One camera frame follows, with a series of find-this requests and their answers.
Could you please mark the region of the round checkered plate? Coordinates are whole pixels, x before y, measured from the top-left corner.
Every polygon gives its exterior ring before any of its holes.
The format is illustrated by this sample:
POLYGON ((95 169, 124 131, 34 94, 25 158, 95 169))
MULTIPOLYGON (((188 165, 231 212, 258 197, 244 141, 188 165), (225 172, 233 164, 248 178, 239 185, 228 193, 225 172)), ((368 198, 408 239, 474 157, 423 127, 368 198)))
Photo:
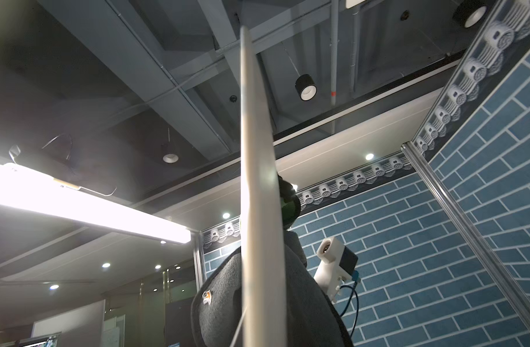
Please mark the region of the round checkered plate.
POLYGON ((243 344, 286 346, 285 245, 272 126, 252 37, 240 29, 243 344))

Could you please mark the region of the green grey microfibre cloth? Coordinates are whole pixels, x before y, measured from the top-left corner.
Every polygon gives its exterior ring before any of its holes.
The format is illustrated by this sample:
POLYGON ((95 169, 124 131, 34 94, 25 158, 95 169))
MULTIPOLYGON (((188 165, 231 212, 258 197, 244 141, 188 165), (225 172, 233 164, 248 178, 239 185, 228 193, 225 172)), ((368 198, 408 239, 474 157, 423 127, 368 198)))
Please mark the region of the green grey microfibre cloth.
MULTIPOLYGON (((290 230, 301 214, 291 183, 278 179, 285 243, 288 346, 351 346, 353 341, 331 301, 307 270, 298 234, 290 230)), ((241 251, 233 251, 212 273, 191 304, 191 328, 197 346, 242 346, 241 251)))

